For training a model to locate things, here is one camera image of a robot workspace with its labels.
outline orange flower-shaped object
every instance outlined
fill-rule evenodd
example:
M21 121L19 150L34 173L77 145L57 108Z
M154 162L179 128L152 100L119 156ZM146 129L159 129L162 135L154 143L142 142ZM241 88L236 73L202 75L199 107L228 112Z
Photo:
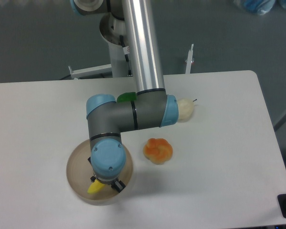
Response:
M151 138L143 148L143 153L154 164L163 164L172 158L173 148L163 138Z

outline black cord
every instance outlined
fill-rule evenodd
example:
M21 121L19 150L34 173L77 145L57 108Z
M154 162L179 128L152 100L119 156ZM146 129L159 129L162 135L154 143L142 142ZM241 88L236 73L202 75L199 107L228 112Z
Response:
M65 79L67 79L68 77L70 77L71 75L69 74L69 75L67 75L67 76L65 76L65 77L62 77L61 79L59 79L59 80L65 80Z

